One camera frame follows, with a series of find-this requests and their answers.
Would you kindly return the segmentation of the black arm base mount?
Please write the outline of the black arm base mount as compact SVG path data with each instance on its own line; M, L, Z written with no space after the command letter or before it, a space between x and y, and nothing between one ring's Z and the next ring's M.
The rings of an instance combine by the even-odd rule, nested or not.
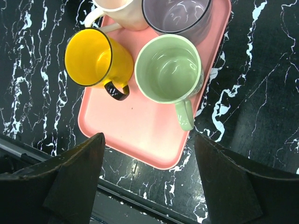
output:
M52 157L0 137L3 224L192 224L160 205L141 202L99 180L102 134Z

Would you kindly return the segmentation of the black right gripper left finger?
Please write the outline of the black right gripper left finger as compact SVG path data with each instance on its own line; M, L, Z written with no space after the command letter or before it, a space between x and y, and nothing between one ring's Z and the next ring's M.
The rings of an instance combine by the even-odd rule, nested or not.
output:
M34 164L0 175L3 224L87 224L93 210L105 151L97 133L58 156L38 161L32 147L5 135L0 148Z

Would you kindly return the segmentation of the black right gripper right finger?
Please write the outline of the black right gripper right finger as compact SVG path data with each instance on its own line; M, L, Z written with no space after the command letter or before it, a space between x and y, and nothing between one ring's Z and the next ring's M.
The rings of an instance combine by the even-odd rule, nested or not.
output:
M270 168L198 134L197 165L211 224L297 224L298 174Z

